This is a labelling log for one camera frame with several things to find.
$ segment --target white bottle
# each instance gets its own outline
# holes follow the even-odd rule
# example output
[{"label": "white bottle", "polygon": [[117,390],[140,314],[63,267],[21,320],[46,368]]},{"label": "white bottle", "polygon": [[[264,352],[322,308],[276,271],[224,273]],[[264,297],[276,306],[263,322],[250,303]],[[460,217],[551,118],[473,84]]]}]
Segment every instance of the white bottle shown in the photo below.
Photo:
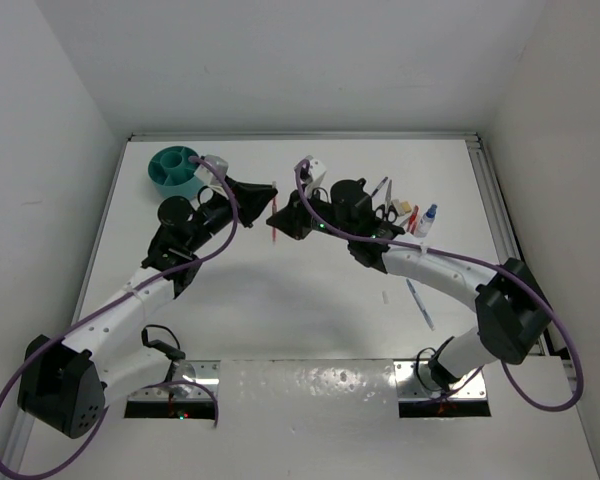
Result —
[{"label": "white bottle", "polygon": [[435,203],[429,207],[427,213],[420,217],[418,224],[416,225],[416,229],[413,232],[414,237],[426,237],[429,230],[431,230],[431,225],[433,225],[433,221],[436,219],[436,210],[438,209],[438,205]]}]

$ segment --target red pen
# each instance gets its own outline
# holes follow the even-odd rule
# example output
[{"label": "red pen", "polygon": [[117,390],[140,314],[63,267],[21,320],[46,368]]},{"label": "red pen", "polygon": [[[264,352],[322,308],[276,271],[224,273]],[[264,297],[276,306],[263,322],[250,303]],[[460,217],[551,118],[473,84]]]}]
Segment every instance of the red pen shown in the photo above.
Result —
[{"label": "red pen", "polygon": [[417,205],[413,207],[413,213],[409,217],[409,223],[407,223],[407,232],[413,233],[416,229],[416,219],[418,218],[418,210],[420,207]]}]

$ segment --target white tabletop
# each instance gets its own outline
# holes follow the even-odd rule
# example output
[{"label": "white tabletop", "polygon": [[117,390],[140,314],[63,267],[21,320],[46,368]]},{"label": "white tabletop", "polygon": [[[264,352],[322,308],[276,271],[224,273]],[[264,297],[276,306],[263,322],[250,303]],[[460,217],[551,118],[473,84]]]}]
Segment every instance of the white tabletop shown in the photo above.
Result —
[{"label": "white tabletop", "polygon": [[[433,245],[496,261],[464,141],[177,144],[225,158],[236,180],[275,180],[280,207],[293,188],[293,166],[307,154],[329,168],[327,187],[365,177],[372,188],[390,175],[394,196],[439,205],[428,237]],[[120,288],[145,257],[161,201],[147,163],[171,145],[128,144],[83,314]],[[363,268],[344,241],[317,232],[302,242],[278,234],[273,245],[267,214],[253,229],[241,228],[227,252],[204,265],[191,287],[152,319],[174,329],[189,358],[223,360],[218,429],[205,421],[122,419],[123,405],[115,405],[98,439],[58,478],[597,478],[577,412],[527,406],[498,365],[486,370],[492,417],[399,419],[390,362],[351,359],[413,357],[475,325],[474,314],[416,285],[437,326],[431,332],[403,279]],[[326,384],[336,370],[355,378],[356,387]],[[529,358],[515,372],[541,401],[569,395],[556,358]],[[21,471],[56,465],[76,443],[35,422]]]},{"label": "white tabletop", "polygon": [[[83,314],[119,289],[146,256],[161,198],[147,176],[149,159],[173,143],[129,143],[93,266]],[[427,237],[433,245],[497,260],[464,141],[281,140],[185,142],[229,162],[239,181],[276,181],[279,207],[294,187],[293,167],[308,154],[343,178],[383,176],[393,195],[421,208],[437,203]],[[384,190],[376,197],[384,200]],[[445,295],[416,284],[437,330],[424,322],[404,279],[365,269],[346,242],[313,232],[298,242],[278,232],[272,244],[267,209],[252,229],[203,265],[192,286],[155,321],[170,326],[193,359],[405,358],[475,325],[475,316]],[[202,250],[208,253],[224,240]],[[383,301],[386,292],[389,304]]]}]

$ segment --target teal cup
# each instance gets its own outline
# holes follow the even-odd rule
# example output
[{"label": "teal cup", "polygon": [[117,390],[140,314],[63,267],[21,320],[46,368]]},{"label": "teal cup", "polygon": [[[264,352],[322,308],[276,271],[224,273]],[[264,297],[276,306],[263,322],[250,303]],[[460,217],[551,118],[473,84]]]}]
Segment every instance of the teal cup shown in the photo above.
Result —
[{"label": "teal cup", "polygon": [[156,153],[149,162],[149,178],[164,198],[181,196],[192,200],[204,186],[194,176],[198,164],[189,162],[189,157],[198,154],[188,148],[174,146]]}]

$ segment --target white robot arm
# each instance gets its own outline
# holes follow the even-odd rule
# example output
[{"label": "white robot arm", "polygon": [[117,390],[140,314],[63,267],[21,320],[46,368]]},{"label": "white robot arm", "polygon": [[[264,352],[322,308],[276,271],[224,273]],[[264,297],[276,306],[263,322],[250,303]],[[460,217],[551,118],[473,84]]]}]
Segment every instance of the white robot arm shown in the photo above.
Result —
[{"label": "white robot arm", "polygon": [[[221,159],[213,157],[216,170]],[[251,227],[277,191],[271,185],[225,181],[237,202],[240,223]],[[213,184],[211,198],[194,209],[184,197],[171,197],[158,209],[161,226],[151,240],[147,258],[129,281],[105,305],[128,299],[68,334],[39,355],[22,375],[18,405],[71,438],[84,435],[116,400],[170,379],[173,362],[185,354],[159,340],[149,341],[144,327],[162,306],[175,300],[199,270],[191,262],[196,251],[232,220],[229,200]],[[181,267],[177,272],[172,268]],[[134,290],[156,275],[165,276]],[[48,342],[33,340],[29,357]],[[124,342],[136,341],[137,350],[120,357]]]},{"label": "white robot arm", "polygon": [[[365,179],[340,180],[331,187],[331,203],[307,191],[322,182],[326,168],[311,158],[300,171],[302,186],[311,208],[327,223],[354,237],[403,240],[419,244],[420,239],[375,215],[371,196],[363,187]],[[316,230],[333,235],[317,222],[294,191],[288,205],[267,220],[267,224],[292,238],[301,240]],[[442,390],[459,381],[465,374],[485,364],[502,360],[520,364],[549,324],[549,318],[519,287],[510,280],[460,260],[381,243],[348,240],[348,249],[362,265],[385,274],[417,280],[466,305],[476,313],[477,327],[443,343],[420,372],[425,382],[431,381]],[[542,296],[528,267],[510,258],[508,270]]]}]

